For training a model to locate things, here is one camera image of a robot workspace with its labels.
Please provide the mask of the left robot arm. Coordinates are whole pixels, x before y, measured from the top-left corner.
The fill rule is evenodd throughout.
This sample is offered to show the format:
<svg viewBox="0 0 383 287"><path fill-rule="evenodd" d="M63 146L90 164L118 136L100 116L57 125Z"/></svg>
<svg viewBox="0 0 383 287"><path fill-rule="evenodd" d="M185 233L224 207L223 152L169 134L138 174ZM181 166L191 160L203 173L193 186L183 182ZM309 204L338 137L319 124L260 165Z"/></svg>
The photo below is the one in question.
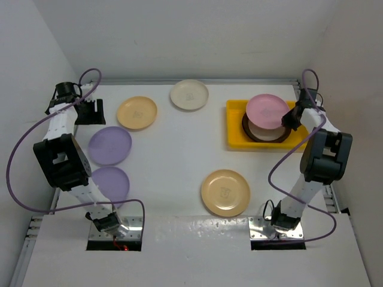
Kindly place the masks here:
<svg viewBox="0 0 383 287"><path fill-rule="evenodd" d="M82 203L86 218L99 232L122 239L129 228L118 215L115 204L93 182L89 161L74 137L77 125L106 123L103 101L77 103L82 95L76 83L56 85L47 109L50 117L47 133L41 142L34 144L33 151L51 187L68 192Z"/></svg>

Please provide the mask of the steel plate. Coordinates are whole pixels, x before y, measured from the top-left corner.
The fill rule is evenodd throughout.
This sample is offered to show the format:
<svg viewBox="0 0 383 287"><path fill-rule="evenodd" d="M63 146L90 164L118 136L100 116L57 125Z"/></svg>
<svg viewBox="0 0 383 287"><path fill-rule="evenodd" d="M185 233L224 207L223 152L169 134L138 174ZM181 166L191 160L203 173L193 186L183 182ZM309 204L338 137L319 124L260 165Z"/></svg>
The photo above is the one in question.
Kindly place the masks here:
<svg viewBox="0 0 383 287"><path fill-rule="evenodd" d="M242 129L245 134L254 142L258 143L282 143L291 134L291 129L280 126L276 129L267 130L253 124L247 114L242 117Z"/></svg>

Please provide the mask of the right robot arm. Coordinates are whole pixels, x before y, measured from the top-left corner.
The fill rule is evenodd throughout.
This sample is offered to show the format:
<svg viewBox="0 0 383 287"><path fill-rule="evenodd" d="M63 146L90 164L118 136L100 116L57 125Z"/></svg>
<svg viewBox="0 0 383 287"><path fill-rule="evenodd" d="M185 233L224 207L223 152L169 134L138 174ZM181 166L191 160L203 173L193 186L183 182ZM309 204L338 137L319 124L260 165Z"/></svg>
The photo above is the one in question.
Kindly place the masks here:
<svg viewBox="0 0 383 287"><path fill-rule="evenodd" d="M294 230L315 195L345 173L352 135L330 122L325 110L317 106L316 96L315 89L301 89L294 108L282 117L284 127L297 130L303 126L309 135L303 140L306 148L300 160L300 176L272 210L270 224L280 230Z"/></svg>

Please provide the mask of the pink plate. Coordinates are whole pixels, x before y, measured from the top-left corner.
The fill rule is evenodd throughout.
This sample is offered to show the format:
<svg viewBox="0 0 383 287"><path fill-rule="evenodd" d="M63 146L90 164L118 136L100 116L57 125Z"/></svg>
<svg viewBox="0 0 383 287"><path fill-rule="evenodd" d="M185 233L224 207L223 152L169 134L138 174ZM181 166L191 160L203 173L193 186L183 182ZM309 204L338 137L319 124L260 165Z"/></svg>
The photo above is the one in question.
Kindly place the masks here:
<svg viewBox="0 0 383 287"><path fill-rule="evenodd" d="M282 126L282 117L290 110L287 103L273 94L258 94L246 105L246 115L255 126L266 130Z"/></svg>

